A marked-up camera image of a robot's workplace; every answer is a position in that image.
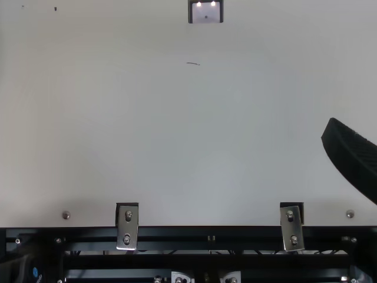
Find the screw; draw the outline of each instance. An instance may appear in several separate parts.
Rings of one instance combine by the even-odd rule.
[[[123,242],[125,245],[129,245],[131,242],[131,237],[129,235],[124,236]]]
[[[131,217],[132,217],[132,211],[126,211],[125,212],[125,220],[127,221],[127,222],[129,222],[129,221],[131,221]]]
[[[355,216],[355,212],[352,209],[347,210],[346,214],[349,219]]]
[[[65,219],[68,220],[71,217],[71,214],[69,211],[64,211],[61,216]]]
[[[288,217],[288,221],[293,221],[293,212],[291,210],[287,211],[286,216]]]
[[[297,237],[295,235],[292,235],[292,237],[290,237],[290,242],[292,243],[293,246],[297,245]]]

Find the white panel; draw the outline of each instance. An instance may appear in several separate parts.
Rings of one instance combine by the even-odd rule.
[[[226,0],[224,23],[190,25],[184,0],[0,0],[0,226],[113,226],[117,202],[140,225],[279,225],[280,202],[377,225],[320,139],[336,117],[377,143],[376,15]]]

